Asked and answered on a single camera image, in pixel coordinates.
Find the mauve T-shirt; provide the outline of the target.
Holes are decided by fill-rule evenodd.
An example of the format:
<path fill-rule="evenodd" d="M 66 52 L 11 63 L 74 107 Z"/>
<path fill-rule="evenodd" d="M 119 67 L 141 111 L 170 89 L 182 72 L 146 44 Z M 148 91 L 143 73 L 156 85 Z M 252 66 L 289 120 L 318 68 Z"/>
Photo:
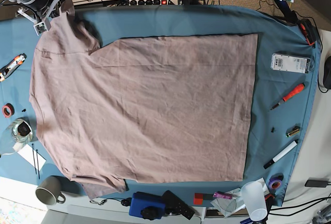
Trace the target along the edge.
<path fill-rule="evenodd" d="M 65 1 L 36 45 L 38 140 L 89 198 L 138 183 L 240 182 L 258 36 L 119 39 L 102 47 Z"/>

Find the orange black utility knife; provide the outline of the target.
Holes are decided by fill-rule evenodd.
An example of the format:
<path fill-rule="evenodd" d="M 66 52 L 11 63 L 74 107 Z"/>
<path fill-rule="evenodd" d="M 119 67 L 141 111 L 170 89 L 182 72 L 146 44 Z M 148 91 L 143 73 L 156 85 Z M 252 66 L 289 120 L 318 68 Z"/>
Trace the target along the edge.
<path fill-rule="evenodd" d="M 1 68 L 1 82 L 7 79 L 20 65 L 22 65 L 26 58 L 26 54 L 22 53 Z"/>

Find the red tape roll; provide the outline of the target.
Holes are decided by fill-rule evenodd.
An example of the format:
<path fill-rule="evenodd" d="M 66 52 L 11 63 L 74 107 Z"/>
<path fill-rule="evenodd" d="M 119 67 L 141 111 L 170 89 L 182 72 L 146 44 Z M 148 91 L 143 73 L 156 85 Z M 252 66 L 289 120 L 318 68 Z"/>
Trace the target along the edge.
<path fill-rule="evenodd" d="M 10 103 L 3 105 L 2 114 L 5 118 L 12 117 L 14 115 L 14 108 Z"/>

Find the black zip tie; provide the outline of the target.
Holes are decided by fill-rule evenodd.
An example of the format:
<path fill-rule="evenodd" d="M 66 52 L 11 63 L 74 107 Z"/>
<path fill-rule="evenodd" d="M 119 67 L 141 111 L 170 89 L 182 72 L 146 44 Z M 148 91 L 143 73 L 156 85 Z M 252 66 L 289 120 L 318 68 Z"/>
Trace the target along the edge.
<path fill-rule="evenodd" d="M 40 179 L 38 150 L 35 149 L 34 143 L 31 145 L 31 147 L 32 147 L 32 153 L 33 153 L 33 162 L 34 162 L 35 173 L 36 173 L 36 175 L 38 175 L 38 179 Z"/>

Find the white paper card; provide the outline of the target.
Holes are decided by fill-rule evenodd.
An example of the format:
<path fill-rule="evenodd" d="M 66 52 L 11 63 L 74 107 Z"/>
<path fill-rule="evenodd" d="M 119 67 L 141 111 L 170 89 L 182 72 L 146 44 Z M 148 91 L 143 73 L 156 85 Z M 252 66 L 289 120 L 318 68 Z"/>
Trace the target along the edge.
<path fill-rule="evenodd" d="M 33 162 L 33 153 L 32 153 L 32 147 L 29 145 L 25 145 L 22 149 L 20 149 L 18 151 L 18 154 L 25 159 L 28 163 L 30 163 L 32 166 L 34 166 L 34 162 Z M 38 153 L 38 161 L 39 161 L 39 171 L 41 170 L 41 168 L 44 166 L 44 164 L 46 163 L 46 159 L 44 157 L 42 157 L 39 153 Z"/>

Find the grey ceramic mug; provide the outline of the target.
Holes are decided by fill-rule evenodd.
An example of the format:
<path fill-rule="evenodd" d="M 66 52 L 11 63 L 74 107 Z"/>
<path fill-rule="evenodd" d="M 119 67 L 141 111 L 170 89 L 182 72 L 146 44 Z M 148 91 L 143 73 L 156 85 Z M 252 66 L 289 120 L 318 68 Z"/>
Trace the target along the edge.
<path fill-rule="evenodd" d="M 48 206 L 63 204 L 66 197 L 62 194 L 61 183 L 55 176 L 47 177 L 35 190 L 37 199 Z"/>

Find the silver carabiner keyring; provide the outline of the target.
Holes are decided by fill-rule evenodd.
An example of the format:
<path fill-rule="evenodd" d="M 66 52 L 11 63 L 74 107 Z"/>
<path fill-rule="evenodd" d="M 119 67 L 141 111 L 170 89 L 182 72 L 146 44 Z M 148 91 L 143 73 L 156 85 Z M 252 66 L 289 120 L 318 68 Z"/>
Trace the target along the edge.
<path fill-rule="evenodd" d="M 107 199 L 103 199 L 102 201 L 90 200 L 89 202 L 92 204 L 104 205 L 107 202 Z"/>

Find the blue box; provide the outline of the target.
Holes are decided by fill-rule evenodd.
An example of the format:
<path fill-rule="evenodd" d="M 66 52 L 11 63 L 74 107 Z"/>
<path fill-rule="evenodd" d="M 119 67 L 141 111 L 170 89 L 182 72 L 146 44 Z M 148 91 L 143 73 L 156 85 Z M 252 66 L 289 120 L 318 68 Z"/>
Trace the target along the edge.
<path fill-rule="evenodd" d="M 165 205 L 161 196 L 136 192 L 131 198 L 129 215 L 147 220 L 161 219 L 165 214 Z"/>

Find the black remote control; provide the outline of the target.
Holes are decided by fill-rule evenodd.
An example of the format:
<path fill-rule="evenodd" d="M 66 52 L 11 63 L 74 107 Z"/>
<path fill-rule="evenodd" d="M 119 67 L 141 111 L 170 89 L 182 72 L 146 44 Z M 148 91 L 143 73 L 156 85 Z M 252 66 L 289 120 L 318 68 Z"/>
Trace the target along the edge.
<path fill-rule="evenodd" d="M 169 190 L 161 196 L 161 199 L 166 205 L 166 214 L 182 215 L 188 220 L 190 220 L 195 214 L 195 211 L 189 205 Z"/>

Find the red black block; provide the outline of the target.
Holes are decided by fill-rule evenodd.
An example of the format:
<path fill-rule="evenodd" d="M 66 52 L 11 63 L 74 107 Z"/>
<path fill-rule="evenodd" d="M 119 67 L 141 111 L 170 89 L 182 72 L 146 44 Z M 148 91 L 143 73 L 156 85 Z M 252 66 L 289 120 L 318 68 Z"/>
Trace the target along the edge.
<path fill-rule="evenodd" d="M 202 205 L 204 202 L 212 201 L 214 199 L 213 194 L 195 193 L 193 197 L 194 205 Z"/>

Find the purple lighter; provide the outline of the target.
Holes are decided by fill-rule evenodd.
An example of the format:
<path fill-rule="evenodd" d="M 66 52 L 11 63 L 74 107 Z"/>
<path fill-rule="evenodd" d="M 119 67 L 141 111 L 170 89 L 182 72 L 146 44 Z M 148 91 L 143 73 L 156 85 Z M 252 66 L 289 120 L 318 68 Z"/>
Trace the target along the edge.
<path fill-rule="evenodd" d="M 231 200 L 233 198 L 233 195 L 230 194 L 230 193 L 224 193 L 224 192 L 215 192 L 213 194 L 213 197 L 214 198 L 222 198 L 222 199 L 228 199 L 228 200 Z"/>

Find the orange black clamp tool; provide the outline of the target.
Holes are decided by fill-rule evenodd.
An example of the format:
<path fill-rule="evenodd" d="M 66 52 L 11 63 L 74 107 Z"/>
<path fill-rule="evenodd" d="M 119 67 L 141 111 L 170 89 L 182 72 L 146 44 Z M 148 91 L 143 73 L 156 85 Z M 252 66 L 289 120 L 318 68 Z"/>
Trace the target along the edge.
<path fill-rule="evenodd" d="M 307 18 L 301 19 L 299 21 L 299 28 L 302 34 L 304 35 L 304 37 L 306 38 L 307 43 L 310 46 L 315 45 L 316 37 L 313 30 L 313 25 L 311 24 L 310 20 Z"/>

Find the frosted plastic cup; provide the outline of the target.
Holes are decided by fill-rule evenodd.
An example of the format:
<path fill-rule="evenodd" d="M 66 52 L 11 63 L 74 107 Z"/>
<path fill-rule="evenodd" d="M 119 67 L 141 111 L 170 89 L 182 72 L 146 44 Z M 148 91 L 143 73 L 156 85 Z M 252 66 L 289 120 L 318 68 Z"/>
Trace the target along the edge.
<path fill-rule="evenodd" d="M 252 221 L 258 222 L 267 216 L 264 191 L 260 182 L 249 182 L 241 188 L 241 195 Z"/>

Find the purple tape roll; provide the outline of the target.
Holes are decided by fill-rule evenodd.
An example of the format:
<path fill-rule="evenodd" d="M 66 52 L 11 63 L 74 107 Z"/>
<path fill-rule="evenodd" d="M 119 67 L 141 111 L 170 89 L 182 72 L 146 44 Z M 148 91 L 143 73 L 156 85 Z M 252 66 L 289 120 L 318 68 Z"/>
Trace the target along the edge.
<path fill-rule="evenodd" d="M 269 180 L 269 189 L 276 190 L 281 187 L 283 180 L 283 175 L 277 175 L 275 177 L 270 178 Z"/>

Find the orange handled screwdriver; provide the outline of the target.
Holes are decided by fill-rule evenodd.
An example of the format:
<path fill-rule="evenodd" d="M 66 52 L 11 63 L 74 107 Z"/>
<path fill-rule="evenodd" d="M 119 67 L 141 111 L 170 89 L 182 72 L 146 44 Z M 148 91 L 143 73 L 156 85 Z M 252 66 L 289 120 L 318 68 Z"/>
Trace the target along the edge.
<path fill-rule="evenodd" d="M 272 106 L 270 110 L 273 110 L 273 109 L 277 108 L 278 106 L 280 106 L 281 104 L 287 102 L 289 99 L 293 98 L 295 95 L 302 92 L 304 90 L 304 88 L 305 88 L 304 83 L 297 85 L 287 95 L 282 97 L 282 99 L 278 103 L 276 103 L 274 106 Z"/>

